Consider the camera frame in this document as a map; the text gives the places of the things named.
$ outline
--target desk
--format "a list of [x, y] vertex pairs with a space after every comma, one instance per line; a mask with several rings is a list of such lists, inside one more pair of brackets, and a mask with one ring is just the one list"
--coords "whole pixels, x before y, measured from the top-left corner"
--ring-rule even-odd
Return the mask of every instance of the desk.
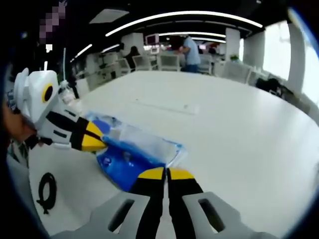
[[[139, 105], [136, 99], [167, 107], [179, 102], [197, 106], [198, 111], [183, 114]], [[190, 171], [204, 191], [236, 208], [253, 230], [282, 237], [316, 192], [318, 126], [294, 106], [259, 89], [200, 74], [140, 71], [90, 92], [82, 105], [184, 144], [188, 158], [180, 167]], [[47, 164], [43, 158], [38, 163]], [[116, 193], [111, 183], [100, 180], [105, 198]], [[81, 190], [86, 198], [94, 191]], [[100, 200], [100, 195], [91, 197]]]

